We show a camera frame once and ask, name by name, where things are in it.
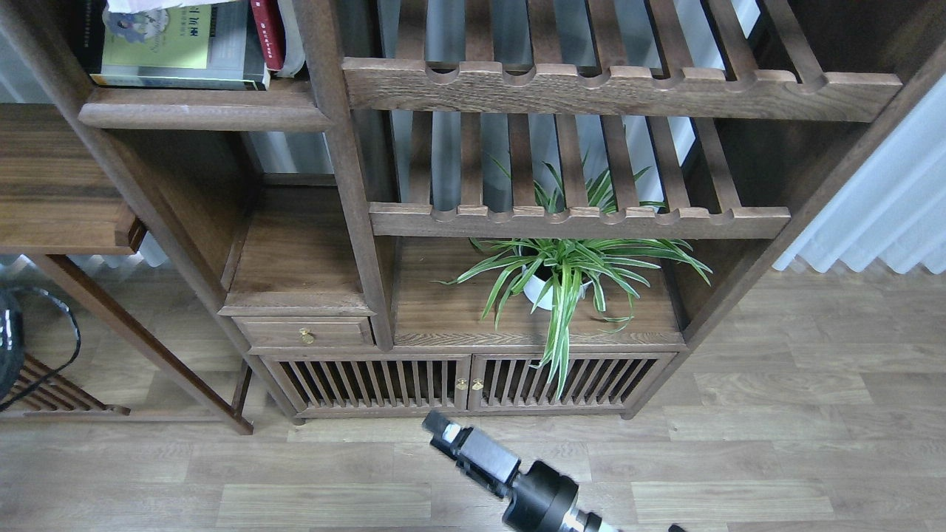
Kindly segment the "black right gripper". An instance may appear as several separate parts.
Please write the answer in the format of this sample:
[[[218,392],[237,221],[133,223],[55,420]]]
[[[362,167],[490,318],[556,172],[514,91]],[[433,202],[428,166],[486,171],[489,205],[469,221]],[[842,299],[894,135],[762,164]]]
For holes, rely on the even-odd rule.
[[[456,462],[464,474],[499,498],[509,498],[503,522],[517,531],[580,531],[577,482],[537,460],[523,474],[521,460],[485,432],[463,428],[437,411],[422,427],[430,445]]]

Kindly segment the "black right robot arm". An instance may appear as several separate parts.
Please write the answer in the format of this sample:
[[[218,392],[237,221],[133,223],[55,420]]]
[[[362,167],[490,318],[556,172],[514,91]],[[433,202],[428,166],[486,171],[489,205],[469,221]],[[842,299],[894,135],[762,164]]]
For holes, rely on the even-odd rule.
[[[456,466],[480,487],[510,499],[503,522],[517,531],[613,531],[595,513],[576,506],[578,485],[537,460],[529,471],[520,471],[521,460],[485,432],[462,427],[432,410],[422,427],[432,434],[432,447],[455,461]]]

